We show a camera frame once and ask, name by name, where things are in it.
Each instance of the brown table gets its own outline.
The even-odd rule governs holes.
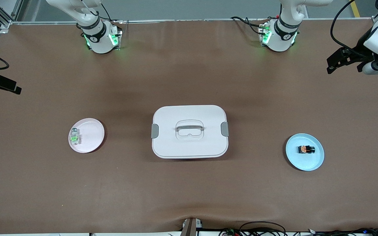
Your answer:
[[[331,21],[305,21],[286,52],[261,48],[231,21],[131,24],[122,49],[97,55],[69,26],[11,26],[0,71],[0,233],[178,230],[253,220],[287,230],[378,227],[378,76],[326,73]],[[339,21],[353,46],[370,20]],[[216,159],[162,160],[151,149],[162,106],[221,106],[229,148]],[[90,154],[69,147],[71,126],[105,124]],[[310,133],[325,149],[316,171],[286,161],[284,144]]]

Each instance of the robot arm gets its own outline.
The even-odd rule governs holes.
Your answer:
[[[100,6],[102,0],[46,0],[77,21],[84,32],[87,45],[96,53],[107,53],[119,47],[121,30],[109,21],[101,20],[98,12],[93,9]]]
[[[276,52],[286,51],[297,35],[297,29],[304,19],[300,6],[326,6],[333,0],[280,0],[282,5],[278,19],[267,22],[269,27],[262,30],[261,43]]]
[[[331,74],[341,66],[356,62],[361,62],[357,66],[358,72],[367,75],[378,74],[378,17],[375,19],[373,27],[358,40],[353,51],[342,47],[327,58],[327,73]]]

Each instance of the gray handle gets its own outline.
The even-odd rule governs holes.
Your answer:
[[[204,127],[202,127],[202,126],[179,126],[179,127],[176,127],[176,130],[180,130],[180,129],[194,129],[194,128],[198,128],[200,130],[204,130]]]

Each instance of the white plastic container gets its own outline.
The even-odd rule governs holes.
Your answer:
[[[228,148],[227,117],[215,105],[162,107],[154,114],[151,138],[161,158],[220,157]]]

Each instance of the gray floor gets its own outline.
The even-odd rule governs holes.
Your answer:
[[[334,0],[329,6],[309,7],[311,18],[333,18],[348,0]],[[104,0],[111,18],[119,20],[194,20],[241,16],[267,18],[279,13],[278,0]],[[97,10],[106,16],[103,8]],[[351,8],[341,17],[354,17]],[[64,12],[50,6],[45,0],[30,0],[22,21],[71,21]]]

